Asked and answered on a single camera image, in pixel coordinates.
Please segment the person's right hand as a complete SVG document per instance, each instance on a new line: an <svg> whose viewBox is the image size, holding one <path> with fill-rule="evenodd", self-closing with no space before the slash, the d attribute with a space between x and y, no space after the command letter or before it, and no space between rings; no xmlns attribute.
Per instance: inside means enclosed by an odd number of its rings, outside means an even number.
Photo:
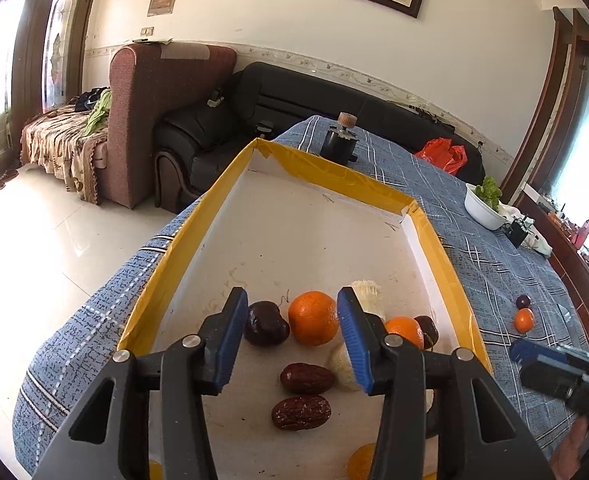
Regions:
<svg viewBox="0 0 589 480"><path fill-rule="evenodd" d="M581 446L588 431L588 419L579 416L550 459L550 468L556 480L570 480L581 466Z"/></svg>

